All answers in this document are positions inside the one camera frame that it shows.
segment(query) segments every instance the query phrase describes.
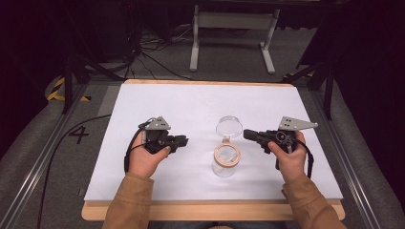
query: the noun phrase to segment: hand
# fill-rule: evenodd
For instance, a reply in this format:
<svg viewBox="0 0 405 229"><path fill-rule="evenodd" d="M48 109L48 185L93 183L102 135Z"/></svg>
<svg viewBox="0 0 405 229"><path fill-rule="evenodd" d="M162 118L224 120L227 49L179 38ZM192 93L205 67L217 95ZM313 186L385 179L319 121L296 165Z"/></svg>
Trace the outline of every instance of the hand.
<svg viewBox="0 0 405 229"><path fill-rule="evenodd" d="M298 140L305 143L304 135L301 132L295 132L295 134ZM277 156L280 165L280 172L286 183L305 175L304 166L307 153L304 146L297 144L296 150L290 154L287 154L272 141L270 141L267 146L270 151Z"/></svg>
<svg viewBox="0 0 405 229"><path fill-rule="evenodd" d="M140 132L134 141L132 147L142 144L143 132ZM132 150L129 160L128 172L140 177L149 178L158 168L158 165L170 153L170 147L165 147L154 155L150 154L143 146L139 146Z"/></svg>

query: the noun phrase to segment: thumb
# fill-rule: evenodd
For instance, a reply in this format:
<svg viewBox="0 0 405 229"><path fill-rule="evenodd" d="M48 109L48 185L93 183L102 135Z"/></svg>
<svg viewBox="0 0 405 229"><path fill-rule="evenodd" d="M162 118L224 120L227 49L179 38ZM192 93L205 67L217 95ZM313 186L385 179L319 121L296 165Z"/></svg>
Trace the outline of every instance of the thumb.
<svg viewBox="0 0 405 229"><path fill-rule="evenodd" d="M160 151L158 151L157 153L155 153L155 157L157 158L157 160L159 162L161 162L165 158L167 158L167 156L169 156L170 150L171 150L170 146L166 146L163 149L161 149Z"/></svg>
<svg viewBox="0 0 405 229"><path fill-rule="evenodd" d="M270 141L267 144L267 146L270 149L270 151L277 156L279 160L287 155L286 152L284 152L284 150L281 149L280 146L278 146L274 141Z"/></svg>

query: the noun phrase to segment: sleeve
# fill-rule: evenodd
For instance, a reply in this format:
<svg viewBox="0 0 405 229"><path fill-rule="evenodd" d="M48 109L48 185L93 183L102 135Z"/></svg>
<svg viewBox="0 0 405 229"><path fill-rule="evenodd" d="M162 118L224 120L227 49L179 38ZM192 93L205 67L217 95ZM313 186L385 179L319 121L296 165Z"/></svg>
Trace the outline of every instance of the sleeve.
<svg viewBox="0 0 405 229"><path fill-rule="evenodd" d="M327 203L308 177L302 176L286 183L282 192L287 197L292 214L302 229L346 228L334 208Z"/></svg>
<svg viewBox="0 0 405 229"><path fill-rule="evenodd" d="M103 229L146 229L154 181L127 173L107 210Z"/></svg>

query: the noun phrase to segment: finger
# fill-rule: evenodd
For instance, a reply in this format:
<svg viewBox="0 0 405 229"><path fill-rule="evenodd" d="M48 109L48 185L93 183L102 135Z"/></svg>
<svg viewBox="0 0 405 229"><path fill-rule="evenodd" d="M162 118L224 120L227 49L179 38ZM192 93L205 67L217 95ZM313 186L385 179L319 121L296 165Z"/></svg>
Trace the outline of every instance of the finger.
<svg viewBox="0 0 405 229"><path fill-rule="evenodd" d="M161 162L165 158L167 158L167 156L169 156L169 153L170 153L170 146L166 146L159 152L155 153L155 158L157 159L158 162Z"/></svg>
<svg viewBox="0 0 405 229"><path fill-rule="evenodd" d="M304 144L306 143L304 134L302 132L299 132L299 131L295 132L295 137L297 138L297 140L301 141L302 143L304 143ZM297 144L297 150L298 149L303 150L304 152L306 151L305 147L301 144Z"/></svg>
<svg viewBox="0 0 405 229"><path fill-rule="evenodd" d="M139 146L142 144L142 138L143 138L143 131L140 131L138 134L137 138L135 138L133 146Z"/></svg>
<svg viewBox="0 0 405 229"><path fill-rule="evenodd" d="M280 146L278 146L274 141L270 141L267 146L279 160L287 156L287 153L283 149L281 149Z"/></svg>

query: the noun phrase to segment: painted number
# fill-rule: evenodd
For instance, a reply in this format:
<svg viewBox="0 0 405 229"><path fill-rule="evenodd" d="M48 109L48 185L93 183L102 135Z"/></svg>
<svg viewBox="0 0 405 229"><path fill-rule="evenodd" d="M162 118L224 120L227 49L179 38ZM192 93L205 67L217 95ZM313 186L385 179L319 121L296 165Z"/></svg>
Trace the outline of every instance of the painted number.
<svg viewBox="0 0 405 229"><path fill-rule="evenodd" d="M86 131L86 128L84 126L81 126L74 131L70 132L69 135L71 136L78 136L78 140L76 144L80 144L81 138L84 136L87 136L89 134L85 134L84 132Z"/></svg>

